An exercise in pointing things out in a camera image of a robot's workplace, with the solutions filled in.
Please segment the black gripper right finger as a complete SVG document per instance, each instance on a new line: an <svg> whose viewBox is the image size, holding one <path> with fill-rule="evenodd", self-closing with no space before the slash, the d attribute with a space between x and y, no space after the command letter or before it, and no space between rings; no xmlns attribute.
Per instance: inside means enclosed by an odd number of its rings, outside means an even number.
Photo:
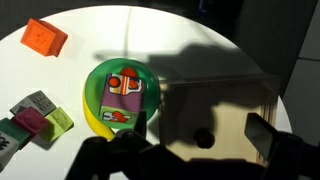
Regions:
<svg viewBox="0 0 320 180"><path fill-rule="evenodd" d="M280 132L257 113L248 113L244 134L258 151L263 163L268 163L280 140Z"/></svg>

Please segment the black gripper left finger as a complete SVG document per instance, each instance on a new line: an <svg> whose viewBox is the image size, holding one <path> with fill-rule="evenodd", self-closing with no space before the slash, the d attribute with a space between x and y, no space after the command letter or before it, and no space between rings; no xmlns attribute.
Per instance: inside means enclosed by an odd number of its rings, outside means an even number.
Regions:
<svg viewBox="0 0 320 180"><path fill-rule="evenodd" d="M134 126L134 131L137 132L142 137L146 137L147 131L147 117L146 112L141 111L137 117L137 121Z"/></svg>

